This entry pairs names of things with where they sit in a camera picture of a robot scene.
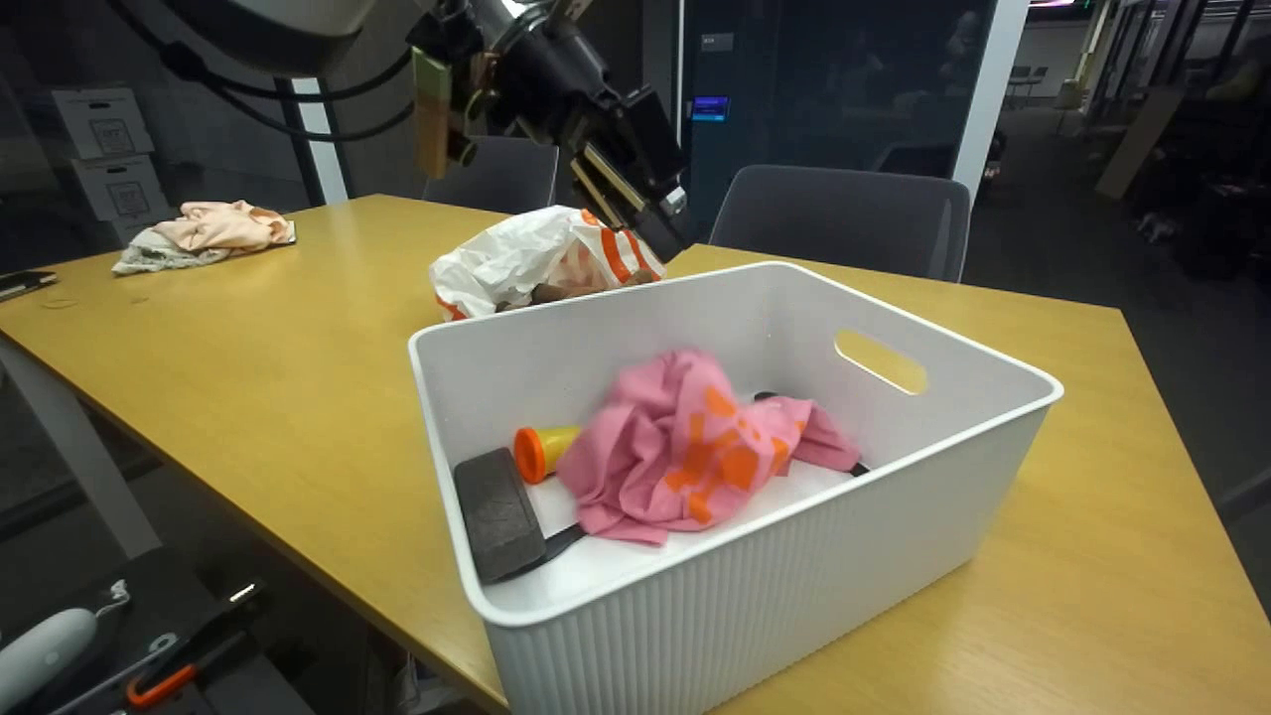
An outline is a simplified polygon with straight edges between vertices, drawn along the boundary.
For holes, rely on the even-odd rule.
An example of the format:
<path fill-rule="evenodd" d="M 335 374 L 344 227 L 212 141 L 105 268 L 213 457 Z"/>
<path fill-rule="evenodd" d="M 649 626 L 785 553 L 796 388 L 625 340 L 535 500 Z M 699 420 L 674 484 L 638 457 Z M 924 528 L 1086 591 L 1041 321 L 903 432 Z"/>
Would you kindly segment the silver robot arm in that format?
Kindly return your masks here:
<path fill-rule="evenodd" d="M 335 144 L 419 118 L 438 171 L 474 163 L 477 141 L 515 130 L 550 144 L 560 189 L 607 223 L 674 223 L 685 155 L 650 88 L 625 92 L 584 39 L 589 0 L 412 0 L 389 64 L 344 88 L 323 81 L 367 36 L 376 0 L 107 0 L 159 64 L 264 125 L 260 100 L 340 102 L 412 81 L 397 109 Z"/>

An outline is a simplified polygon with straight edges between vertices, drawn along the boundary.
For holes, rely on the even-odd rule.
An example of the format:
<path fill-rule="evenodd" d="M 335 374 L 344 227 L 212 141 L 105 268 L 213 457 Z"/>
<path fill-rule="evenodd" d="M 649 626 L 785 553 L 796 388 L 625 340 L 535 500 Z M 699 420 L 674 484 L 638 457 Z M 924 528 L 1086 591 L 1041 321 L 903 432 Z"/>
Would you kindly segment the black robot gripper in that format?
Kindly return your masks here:
<path fill-rule="evenodd" d="M 685 151 L 654 92 L 572 92 L 558 144 L 568 161 L 572 189 L 591 215 L 685 215 Z"/>

